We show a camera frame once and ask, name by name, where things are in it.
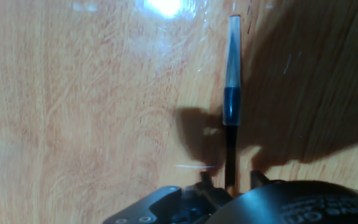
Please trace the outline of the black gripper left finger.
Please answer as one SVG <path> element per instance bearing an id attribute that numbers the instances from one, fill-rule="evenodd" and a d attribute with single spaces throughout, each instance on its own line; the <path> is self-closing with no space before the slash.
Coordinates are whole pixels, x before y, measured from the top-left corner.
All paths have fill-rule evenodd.
<path id="1" fill-rule="evenodd" d="M 200 181 L 198 182 L 199 189 L 213 189 L 214 184 L 212 178 L 207 171 L 200 172 Z"/>

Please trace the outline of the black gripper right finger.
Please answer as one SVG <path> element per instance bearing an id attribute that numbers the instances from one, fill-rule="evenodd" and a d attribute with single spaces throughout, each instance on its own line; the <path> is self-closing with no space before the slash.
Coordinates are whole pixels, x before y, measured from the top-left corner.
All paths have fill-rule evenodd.
<path id="1" fill-rule="evenodd" d="M 250 172 L 250 187 L 256 189 L 263 187 L 271 183 L 271 180 L 268 179 L 261 171 L 252 170 Z"/>

